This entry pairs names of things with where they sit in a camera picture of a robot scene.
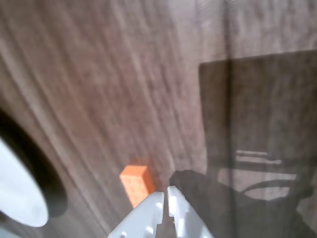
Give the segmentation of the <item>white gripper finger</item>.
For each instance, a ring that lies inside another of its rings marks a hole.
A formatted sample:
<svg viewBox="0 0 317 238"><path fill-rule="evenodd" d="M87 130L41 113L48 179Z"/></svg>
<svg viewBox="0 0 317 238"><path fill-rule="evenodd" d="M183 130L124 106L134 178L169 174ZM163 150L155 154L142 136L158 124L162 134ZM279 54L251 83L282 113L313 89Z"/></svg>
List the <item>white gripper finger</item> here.
<svg viewBox="0 0 317 238"><path fill-rule="evenodd" d="M117 227L109 238L154 238L157 225L162 223L164 193L153 192L135 207Z"/></svg>
<svg viewBox="0 0 317 238"><path fill-rule="evenodd" d="M169 216L174 218L177 238L214 238L177 187L169 186L167 194Z"/></svg>

